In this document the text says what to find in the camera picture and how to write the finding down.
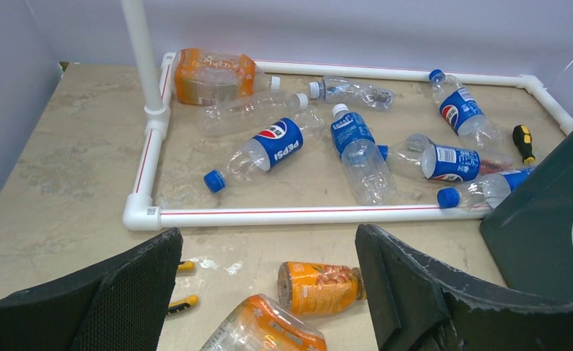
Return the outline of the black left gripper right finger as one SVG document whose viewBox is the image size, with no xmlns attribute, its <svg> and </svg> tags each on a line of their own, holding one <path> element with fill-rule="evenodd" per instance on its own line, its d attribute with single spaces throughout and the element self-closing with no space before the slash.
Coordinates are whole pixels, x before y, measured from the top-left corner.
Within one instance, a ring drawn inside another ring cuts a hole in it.
<svg viewBox="0 0 573 351">
<path fill-rule="evenodd" d="M 573 303 L 486 282 L 374 224 L 354 244 L 380 350 L 573 350 Z"/>
</svg>

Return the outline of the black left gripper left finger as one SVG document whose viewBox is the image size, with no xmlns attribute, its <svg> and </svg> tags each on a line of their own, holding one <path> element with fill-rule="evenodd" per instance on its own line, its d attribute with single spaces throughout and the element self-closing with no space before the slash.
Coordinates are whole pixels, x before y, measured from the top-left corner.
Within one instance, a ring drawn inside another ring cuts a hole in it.
<svg viewBox="0 0 573 351">
<path fill-rule="evenodd" d="M 0 300 L 0 350 L 155 350 L 183 237 L 136 247 Z"/>
</svg>

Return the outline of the small orange bottle amber cap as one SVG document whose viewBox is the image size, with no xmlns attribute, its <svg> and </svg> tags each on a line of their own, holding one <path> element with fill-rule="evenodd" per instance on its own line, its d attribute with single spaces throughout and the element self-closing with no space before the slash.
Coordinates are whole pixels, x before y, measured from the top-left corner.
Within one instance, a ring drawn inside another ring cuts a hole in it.
<svg viewBox="0 0 573 351">
<path fill-rule="evenodd" d="M 278 269 L 278 301 L 295 315 L 334 315 L 367 299 L 359 268 L 287 261 Z"/>
</svg>

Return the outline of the large orange label crushed bottle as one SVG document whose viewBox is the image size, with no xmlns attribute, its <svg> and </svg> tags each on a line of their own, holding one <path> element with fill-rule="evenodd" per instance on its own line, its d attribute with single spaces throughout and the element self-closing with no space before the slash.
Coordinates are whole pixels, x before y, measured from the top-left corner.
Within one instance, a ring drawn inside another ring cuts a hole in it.
<svg viewBox="0 0 573 351">
<path fill-rule="evenodd" d="M 201 349 L 320 351 L 327 343 L 322 332 L 260 293 L 237 305 Z"/>
</svg>

